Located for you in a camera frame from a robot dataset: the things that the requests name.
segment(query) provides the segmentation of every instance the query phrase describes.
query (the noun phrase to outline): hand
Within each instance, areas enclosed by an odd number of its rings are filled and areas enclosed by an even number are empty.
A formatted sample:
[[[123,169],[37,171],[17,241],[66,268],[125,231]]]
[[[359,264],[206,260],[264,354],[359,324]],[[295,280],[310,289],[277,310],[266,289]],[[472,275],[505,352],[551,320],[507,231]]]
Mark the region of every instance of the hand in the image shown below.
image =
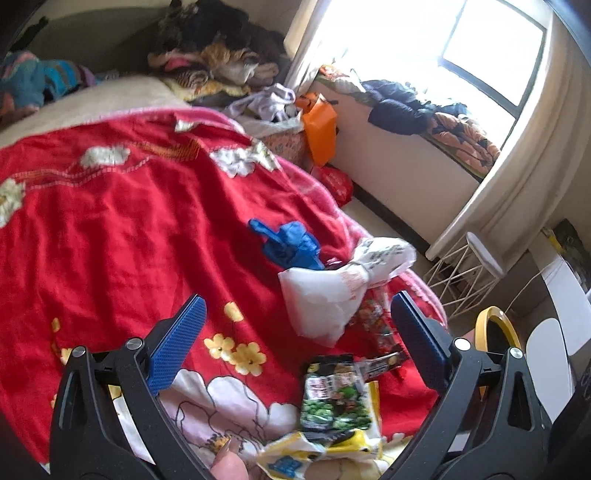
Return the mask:
[[[231,437],[216,455],[212,464],[212,475],[217,480],[248,480],[244,462],[236,454],[240,444]]]

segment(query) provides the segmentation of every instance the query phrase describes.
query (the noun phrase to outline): white plastic bag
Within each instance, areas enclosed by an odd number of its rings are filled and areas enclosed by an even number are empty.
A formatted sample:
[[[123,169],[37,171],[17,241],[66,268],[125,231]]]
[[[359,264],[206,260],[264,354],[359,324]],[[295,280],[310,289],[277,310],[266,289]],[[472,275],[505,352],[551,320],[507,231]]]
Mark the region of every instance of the white plastic bag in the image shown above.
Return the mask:
[[[295,332],[334,346],[366,290],[386,283],[416,259],[413,246],[400,238],[366,238],[355,248],[351,261],[338,270],[290,268],[279,273]]]

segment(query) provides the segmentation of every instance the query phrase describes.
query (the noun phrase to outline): window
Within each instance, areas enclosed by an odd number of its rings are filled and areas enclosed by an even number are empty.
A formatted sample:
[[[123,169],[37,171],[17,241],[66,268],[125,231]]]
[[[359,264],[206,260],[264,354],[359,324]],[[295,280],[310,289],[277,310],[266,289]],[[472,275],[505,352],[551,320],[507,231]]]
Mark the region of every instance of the window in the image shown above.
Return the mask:
[[[360,12],[356,25],[363,26],[348,33],[343,61],[362,80],[410,82],[433,103],[465,103],[503,146],[540,66],[546,35],[540,21],[549,18],[542,0],[368,4],[371,15]]]

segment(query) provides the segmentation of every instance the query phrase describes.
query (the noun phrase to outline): yellow ring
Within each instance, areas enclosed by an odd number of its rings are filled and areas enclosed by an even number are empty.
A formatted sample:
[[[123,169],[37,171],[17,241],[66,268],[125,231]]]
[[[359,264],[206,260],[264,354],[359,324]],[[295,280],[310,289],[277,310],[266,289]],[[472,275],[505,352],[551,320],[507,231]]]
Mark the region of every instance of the yellow ring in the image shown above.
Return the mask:
[[[474,331],[474,347],[476,350],[482,352],[488,351],[486,327],[489,321],[492,321],[501,327],[510,346],[516,346],[521,349],[521,342],[517,337],[517,333],[513,328],[511,321],[507,318],[507,315],[505,315],[499,307],[489,307],[486,310],[482,310],[476,319],[476,328]]]

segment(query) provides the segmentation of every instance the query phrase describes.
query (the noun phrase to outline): white chair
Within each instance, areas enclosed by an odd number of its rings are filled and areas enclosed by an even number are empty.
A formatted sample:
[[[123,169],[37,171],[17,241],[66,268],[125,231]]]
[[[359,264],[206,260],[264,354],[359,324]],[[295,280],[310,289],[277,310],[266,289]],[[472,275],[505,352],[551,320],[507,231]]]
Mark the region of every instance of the white chair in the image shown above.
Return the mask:
[[[451,320],[480,305],[505,275],[501,256],[481,234],[468,232],[424,279]]]
[[[554,422],[576,385],[558,320],[544,320],[534,329],[527,340],[525,358],[535,393]]]

